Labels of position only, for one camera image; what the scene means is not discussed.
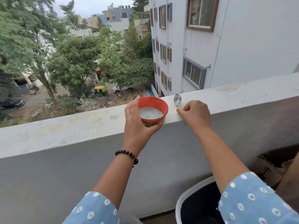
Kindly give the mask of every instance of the blue fabric with white dots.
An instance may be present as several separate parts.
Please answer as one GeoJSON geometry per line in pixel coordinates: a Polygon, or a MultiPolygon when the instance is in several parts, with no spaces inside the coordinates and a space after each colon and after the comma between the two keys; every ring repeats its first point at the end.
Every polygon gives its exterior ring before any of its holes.
{"type": "Polygon", "coordinates": [[[236,177],[221,195],[225,224],[298,224],[299,215],[253,172],[236,177]]]}
{"type": "Polygon", "coordinates": [[[117,224],[117,209],[105,196],[98,192],[88,192],[73,209],[63,224],[117,224]]]}

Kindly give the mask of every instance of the red container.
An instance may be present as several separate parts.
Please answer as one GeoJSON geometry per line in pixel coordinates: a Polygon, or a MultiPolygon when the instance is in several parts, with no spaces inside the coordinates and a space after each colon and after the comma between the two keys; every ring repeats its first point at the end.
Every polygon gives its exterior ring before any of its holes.
{"type": "Polygon", "coordinates": [[[142,122],[145,123],[146,127],[151,127],[151,126],[161,122],[168,113],[167,103],[158,97],[142,97],[142,98],[140,98],[139,103],[138,103],[138,108],[142,108],[144,106],[154,107],[163,113],[163,116],[158,119],[143,119],[143,118],[141,118],[142,122]]]}

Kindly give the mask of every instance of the bracelet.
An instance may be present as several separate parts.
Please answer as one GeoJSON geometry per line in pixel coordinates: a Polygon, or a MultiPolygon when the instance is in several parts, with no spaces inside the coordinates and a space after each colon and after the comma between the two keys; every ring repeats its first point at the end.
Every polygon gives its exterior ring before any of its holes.
{"type": "Polygon", "coordinates": [[[138,159],[135,158],[135,155],[132,152],[129,152],[127,150],[123,150],[123,149],[122,150],[117,150],[115,152],[115,156],[117,156],[118,154],[126,154],[129,157],[133,158],[134,159],[133,167],[134,167],[134,165],[138,164],[138,162],[139,162],[138,159]]]}

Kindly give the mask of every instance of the white ledge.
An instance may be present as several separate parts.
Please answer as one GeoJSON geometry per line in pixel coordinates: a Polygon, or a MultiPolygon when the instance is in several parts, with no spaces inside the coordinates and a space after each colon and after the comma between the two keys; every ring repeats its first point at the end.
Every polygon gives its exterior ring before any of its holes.
{"type": "MultiPolygon", "coordinates": [[[[182,103],[201,100],[211,114],[299,96],[299,73],[249,83],[221,86],[182,94],[182,103]]],[[[165,124],[181,121],[173,96],[165,124]]],[[[123,133],[125,105],[58,117],[0,129],[0,158],[71,145],[123,133]]]]}

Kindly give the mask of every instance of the white liquid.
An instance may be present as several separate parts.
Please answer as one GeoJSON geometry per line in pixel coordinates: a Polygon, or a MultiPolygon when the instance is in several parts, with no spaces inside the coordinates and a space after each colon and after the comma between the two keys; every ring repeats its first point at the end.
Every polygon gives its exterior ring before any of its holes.
{"type": "Polygon", "coordinates": [[[139,109],[140,117],[143,119],[158,119],[163,117],[163,113],[151,106],[144,106],[139,109]]]}

